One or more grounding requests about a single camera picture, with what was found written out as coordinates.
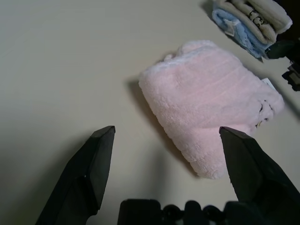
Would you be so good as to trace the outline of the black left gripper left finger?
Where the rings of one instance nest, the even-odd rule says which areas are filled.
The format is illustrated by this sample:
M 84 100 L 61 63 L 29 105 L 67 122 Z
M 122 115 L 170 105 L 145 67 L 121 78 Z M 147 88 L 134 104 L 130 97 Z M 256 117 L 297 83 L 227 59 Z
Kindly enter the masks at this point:
M 84 225 L 98 213 L 108 181 L 115 126 L 95 131 L 71 157 L 38 217 L 38 225 Z

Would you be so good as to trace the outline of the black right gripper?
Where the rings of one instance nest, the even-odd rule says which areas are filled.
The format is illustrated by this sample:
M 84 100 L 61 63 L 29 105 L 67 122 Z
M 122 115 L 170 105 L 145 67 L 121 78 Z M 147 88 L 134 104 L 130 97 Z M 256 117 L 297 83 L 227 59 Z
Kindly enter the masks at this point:
M 277 41 L 265 51 L 268 59 L 300 58 L 300 41 L 282 40 Z M 282 77 L 291 85 L 294 91 L 300 91 L 300 66 L 297 62 L 291 61 L 288 71 Z

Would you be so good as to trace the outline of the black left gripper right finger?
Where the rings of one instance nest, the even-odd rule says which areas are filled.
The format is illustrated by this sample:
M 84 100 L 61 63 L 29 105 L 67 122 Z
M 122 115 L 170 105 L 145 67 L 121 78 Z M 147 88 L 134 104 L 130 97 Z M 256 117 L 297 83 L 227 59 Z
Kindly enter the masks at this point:
M 241 215 L 248 224 L 298 225 L 300 193 L 283 169 L 256 140 L 230 127 L 220 127 L 226 167 Z

